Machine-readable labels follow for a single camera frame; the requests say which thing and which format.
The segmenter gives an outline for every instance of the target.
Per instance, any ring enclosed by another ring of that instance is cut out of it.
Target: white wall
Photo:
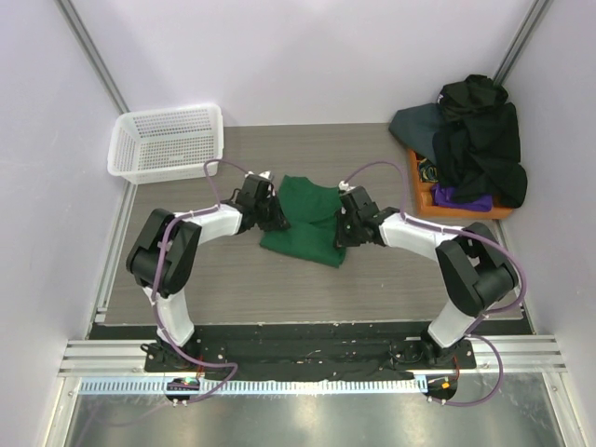
[[[531,0],[75,0],[132,110],[227,126],[386,122],[492,75]]]
[[[535,324],[556,334],[590,421],[596,421],[594,17],[594,2],[552,2],[506,82],[529,177],[527,199],[505,221],[506,235],[528,271]]]
[[[54,2],[0,10],[0,444],[31,447],[85,335],[122,182],[105,161],[117,113]]]

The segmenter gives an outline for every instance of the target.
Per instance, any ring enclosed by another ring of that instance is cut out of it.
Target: green cloth
[[[342,208],[338,188],[318,186],[306,177],[285,176],[278,197],[291,228],[265,233],[261,247],[339,267],[345,259],[345,248],[333,246],[335,212]]]

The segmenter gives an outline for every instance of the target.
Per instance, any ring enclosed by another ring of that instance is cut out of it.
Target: orange plastic crate
[[[418,175],[418,164],[421,159],[412,149],[408,149],[408,164],[412,174],[413,196],[416,205],[416,214],[426,217],[459,217],[464,219],[505,219],[513,208],[499,205],[498,199],[493,198],[493,209],[488,212],[457,210],[455,208],[437,207],[433,204],[430,188],[434,183],[421,182]]]

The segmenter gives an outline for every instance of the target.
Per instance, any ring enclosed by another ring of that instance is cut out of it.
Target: white plastic basket
[[[224,154],[222,111],[215,104],[132,112],[115,122],[108,171],[131,183],[205,177],[203,163]],[[208,165],[210,175],[217,165]]]

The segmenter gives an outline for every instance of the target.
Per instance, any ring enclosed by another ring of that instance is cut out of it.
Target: folded green shirt
[[[338,188],[325,188],[306,177],[285,176],[278,190],[279,203],[291,228],[265,233],[261,247],[332,267],[345,259],[345,248],[333,246],[342,208]]]

